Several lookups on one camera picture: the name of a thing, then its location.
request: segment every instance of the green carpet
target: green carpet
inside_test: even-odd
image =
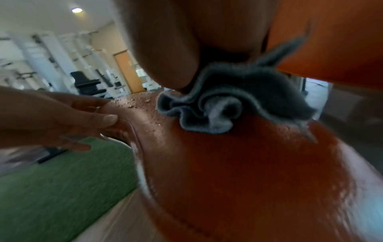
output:
[[[136,188],[132,152],[86,139],[90,152],[65,152],[0,179],[0,242],[69,242]]]

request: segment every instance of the ceiling light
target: ceiling light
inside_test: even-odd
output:
[[[72,12],[75,14],[81,13],[83,10],[81,8],[72,8]]]

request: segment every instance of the person's left hand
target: person's left hand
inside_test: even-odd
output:
[[[0,148],[18,146],[61,147],[87,151],[90,145],[68,135],[99,137],[114,125],[117,115],[95,113],[109,99],[0,87]]]

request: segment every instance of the cloth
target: cloth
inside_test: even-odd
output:
[[[228,132],[233,120],[242,113],[296,125],[305,131],[305,125],[316,110],[275,67],[306,38],[307,35],[302,35],[286,41],[252,63],[211,63],[201,70],[189,94],[161,93],[157,110],[166,116],[179,117],[181,127],[194,132]]]

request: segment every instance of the door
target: door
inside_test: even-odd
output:
[[[127,51],[115,55],[118,67],[125,77],[126,83],[132,93],[143,92],[140,78],[137,76],[136,70],[132,66],[132,60]]]

